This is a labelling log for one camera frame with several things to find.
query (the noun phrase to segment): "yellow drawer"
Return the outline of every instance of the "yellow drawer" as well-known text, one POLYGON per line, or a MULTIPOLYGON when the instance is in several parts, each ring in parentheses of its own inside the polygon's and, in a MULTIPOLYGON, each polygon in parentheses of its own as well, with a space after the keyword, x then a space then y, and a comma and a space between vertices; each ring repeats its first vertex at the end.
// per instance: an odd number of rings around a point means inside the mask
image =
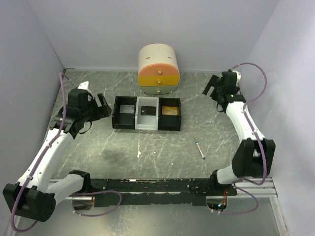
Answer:
POLYGON ((139 76, 140 86, 176 86, 179 83, 179 75, 139 76))

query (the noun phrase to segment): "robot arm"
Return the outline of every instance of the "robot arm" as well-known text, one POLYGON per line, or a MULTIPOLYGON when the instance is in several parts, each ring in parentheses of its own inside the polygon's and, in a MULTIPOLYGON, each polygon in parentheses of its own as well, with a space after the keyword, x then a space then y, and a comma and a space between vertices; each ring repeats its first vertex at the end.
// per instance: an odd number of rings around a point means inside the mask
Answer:
POLYGON ((220 112, 225 112, 231 119, 240 141, 232 164, 216 172, 219 184, 231 184, 243 177, 263 176, 262 154, 254 132, 263 145, 267 175, 270 173, 276 148, 274 141, 266 139, 258 130, 247 107, 244 109, 246 100, 243 95, 239 94, 239 87, 237 86, 240 79, 241 74, 239 72, 235 70, 225 71, 222 72, 221 77, 213 75, 203 91, 203 94, 207 95, 210 88, 214 87, 210 97, 218 103, 217 107, 221 105, 222 111, 220 112))
POLYGON ((48 186, 62 154, 77 134, 80 134, 84 123, 89 122, 92 125, 93 121, 111 115, 111 108, 106 103, 104 95, 101 93, 97 95, 101 104, 98 106, 96 99, 88 89, 88 85, 89 82, 83 82, 78 88, 69 92, 63 132, 59 137, 49 146, 51 139, 58 133, 63 120, 63 109, 60 109, 59 113, 50 122, 50 130, 46 140, 25 173, 18 179, 16 184, 5 186, 3 195, 12 211, 17 194, 30 176, 30 172, 39 156, 47 146, 50 147, 23 191, 16 215, 44 222, 49 219, 56 205, 63 199, 75 192, 89 192, 91 190, 90 174, 82 171, 71 171, 66 178, 48 186))

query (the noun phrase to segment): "syringe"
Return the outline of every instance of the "syringe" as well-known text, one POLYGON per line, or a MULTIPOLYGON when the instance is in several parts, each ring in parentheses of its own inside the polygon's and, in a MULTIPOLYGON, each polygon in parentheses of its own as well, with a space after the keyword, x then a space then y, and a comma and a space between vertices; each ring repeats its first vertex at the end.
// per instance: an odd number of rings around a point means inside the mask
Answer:
POLYGON ((198 149, 199 149, 199 152, 200 152, 200 154, 201 154, 201 156, 202 156, 202 159, 205 159, 205 155, 202 153, 202 150, 201 150, 201 148, 200 148, 200 146, 199 146, 199 142, 197 141, 196 138, 195 138, 195 143, 196 143, 196 145, 197 145, 197 147, 198 147, 198 149))

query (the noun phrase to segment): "white wall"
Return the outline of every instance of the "white wall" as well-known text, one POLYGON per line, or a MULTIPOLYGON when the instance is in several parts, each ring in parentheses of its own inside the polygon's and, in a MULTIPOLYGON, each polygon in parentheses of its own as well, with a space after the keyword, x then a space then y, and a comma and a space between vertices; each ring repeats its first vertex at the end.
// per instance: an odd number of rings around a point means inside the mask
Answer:
MULTIPOLYGON (((315 235, 315 1, 281 0, 248 61, 265 69, 268 87, 249 109, 276 142, 271 170, 292 236, 315 235)), ((256 96, 263 78, 243 67, 242 93, 256 96)))
MULTIPOLYGON (((62 69, 27 1, 0 1, 0 189, 37 154, 62 69)), ((0 194, 0 235, 10 211, 0 194)))
POLYGON ((65 67, 137 69, 140 49, 166 43, 181 70, 245 60, 279 0, 29 0, 65 67))

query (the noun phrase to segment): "cylindrical drawer unit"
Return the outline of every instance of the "cylindrical drawer unit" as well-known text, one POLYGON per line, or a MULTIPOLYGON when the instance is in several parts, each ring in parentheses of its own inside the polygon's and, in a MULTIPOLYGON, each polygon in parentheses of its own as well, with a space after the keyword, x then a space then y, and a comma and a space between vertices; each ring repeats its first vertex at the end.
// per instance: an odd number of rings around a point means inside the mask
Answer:
POLYGON ((166 44, 150 44, 139 52, 138 82, 149 94, 165 94, 176 89, 180 79, 174 50, 166 44))

